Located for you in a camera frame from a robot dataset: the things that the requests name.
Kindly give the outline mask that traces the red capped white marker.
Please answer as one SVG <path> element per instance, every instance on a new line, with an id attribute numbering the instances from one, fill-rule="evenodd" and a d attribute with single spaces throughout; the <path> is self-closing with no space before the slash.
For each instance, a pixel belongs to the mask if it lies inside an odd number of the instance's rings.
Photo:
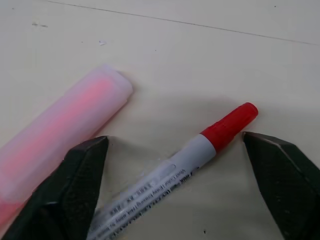
<path id="1" fill-rule="evenodd" d="M 181 150 L 120 194 L 112 204 L 96 211 L 86 240 L 112 240 L 124 228 L 182 185 L 211 161 L 259 114 L 246 102 L 207 127 Z"/>

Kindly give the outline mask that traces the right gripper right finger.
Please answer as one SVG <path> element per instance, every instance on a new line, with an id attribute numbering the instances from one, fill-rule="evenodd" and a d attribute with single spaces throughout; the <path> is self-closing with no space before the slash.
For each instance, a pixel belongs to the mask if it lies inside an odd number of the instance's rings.
<path id="1" fill-rule="evenodd" d="M 259 191 L 285 240 L 320 240 L 320 169 L 293 143 L 242 134 Z"/>

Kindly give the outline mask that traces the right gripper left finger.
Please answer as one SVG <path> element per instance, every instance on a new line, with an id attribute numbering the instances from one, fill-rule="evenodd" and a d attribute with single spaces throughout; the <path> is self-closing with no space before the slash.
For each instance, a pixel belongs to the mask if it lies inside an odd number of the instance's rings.
<path id="1" fill-rule="evenodd" d="M 86 240 L 100 195 L 107 136 L 71 148 L 1 240 Z"/>

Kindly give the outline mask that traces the pink highlighter with translucent cap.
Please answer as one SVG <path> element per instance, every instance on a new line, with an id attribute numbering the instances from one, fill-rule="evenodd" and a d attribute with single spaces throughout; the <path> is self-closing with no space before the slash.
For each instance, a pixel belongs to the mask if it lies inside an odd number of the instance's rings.
<path id="1" fill-rule="evenodd" d="M 90 139 L 133 93 L 107 65 L 95 68 L 0 148 L 0 228 L 74 146 Z"/>

